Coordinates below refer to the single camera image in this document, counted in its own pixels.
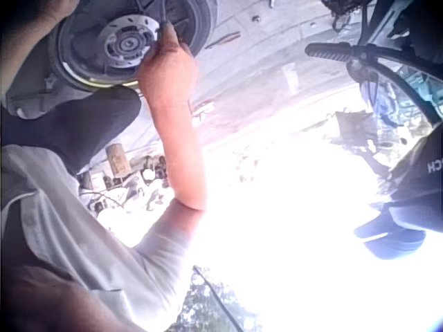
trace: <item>forearm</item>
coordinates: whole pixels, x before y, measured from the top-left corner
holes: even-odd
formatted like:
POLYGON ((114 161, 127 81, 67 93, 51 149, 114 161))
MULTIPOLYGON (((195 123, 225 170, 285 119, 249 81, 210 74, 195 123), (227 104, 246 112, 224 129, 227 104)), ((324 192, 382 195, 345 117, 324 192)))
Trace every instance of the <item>forearm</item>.
POLYGON ((206 209, 206 180, 201 146, 187 104, 152 109, 165 150, 168 178, 176 199, 195 210, 206 209))
POLYGON ((1 95, 10 88, 15 75, 34 46, 45 37, 56 22, 38 19, 10 31, 1 38, 1 95))

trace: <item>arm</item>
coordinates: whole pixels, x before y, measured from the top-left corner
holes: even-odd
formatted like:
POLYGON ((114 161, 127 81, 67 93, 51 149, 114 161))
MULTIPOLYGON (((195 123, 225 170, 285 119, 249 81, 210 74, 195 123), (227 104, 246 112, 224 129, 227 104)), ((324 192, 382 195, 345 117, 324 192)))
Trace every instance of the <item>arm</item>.
POLYGON ((162 27, 159 47, 151 53, 142 63, 138 83, 163 142, 175 193, 170 209, 159 222, 168 221, 192 234, 206 209, 203 158, 188 108, 197 67, 171 24, 162 27))
POLYGON ((34 21, 10 31, 1 38, 1 96, 10 88, 15 75, 34 46, 66 16, 78 0, 42 0, 40 13, 34 21))

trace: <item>wheel rim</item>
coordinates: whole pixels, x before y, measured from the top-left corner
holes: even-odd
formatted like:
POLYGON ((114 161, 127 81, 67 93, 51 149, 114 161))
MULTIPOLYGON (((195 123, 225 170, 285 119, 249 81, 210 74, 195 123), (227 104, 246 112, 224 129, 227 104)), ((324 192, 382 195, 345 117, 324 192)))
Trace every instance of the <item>wheel rim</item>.
MULTIPOLYGON (((69 79, 91 88, 136 86, 137 70, 157 39, 160 0, 88 1, 63 21, 56 35, 57 60, 69 79)), ((191 51, 199 22, 195 8, 167 0, 166 12, 191 51)))

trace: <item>tire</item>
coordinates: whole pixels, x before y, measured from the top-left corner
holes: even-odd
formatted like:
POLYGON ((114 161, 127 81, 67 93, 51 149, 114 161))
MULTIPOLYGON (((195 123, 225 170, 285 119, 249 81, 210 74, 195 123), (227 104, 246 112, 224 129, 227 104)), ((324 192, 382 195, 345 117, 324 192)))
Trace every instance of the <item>tire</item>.
MULTIPOLYGON (((85 2, 80 3, 79 9, 82 5, 85 6, 90 0, 83 0, 85 2)), ((194 17, 195 33, 192 40, 189 43, 190 50, 195 56, 204 47, 211 32, 217 22, 217 0, 185 0, 189 8, 191 8, 194 17)), ((94 92, 98 89, 107 88, 113 85, 125 85, 133 89, 138 88, 137 81, 134 77, 128 80, 121 78, 110 77, 108 82, 97 83, 87 75, 79 75, 70 69, 67 61, 62 59, 62 47, 60 46, 60 36, 62 34, 65 24, 69 24, 69 18, 58 24, 54 30, 48 36, 48 57, 51 64, 51 69, 54 74, 58 76, 61 81, 67 83, 69 86, 77 90, 94 92)))

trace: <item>tree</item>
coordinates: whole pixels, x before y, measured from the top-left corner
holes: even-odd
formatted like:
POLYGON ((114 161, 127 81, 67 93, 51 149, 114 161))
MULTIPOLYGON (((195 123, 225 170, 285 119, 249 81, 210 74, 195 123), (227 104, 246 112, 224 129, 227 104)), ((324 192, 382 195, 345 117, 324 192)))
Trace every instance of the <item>tree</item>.
MULTIPOLYGON (((200 269, 205 275, 208 269, 200 269)), ((248 312, 239 302, 234 291, 222 282, 211 281, 220 300, 243 326, 245 332, 259 332, 257 315, 248 312)), ((177 321, 166 332, 235 332, 228 316, 215 301, 214 295, 204 280, 194 271, 191 277, 190 289, 186 294, 183 309, 177 321)))

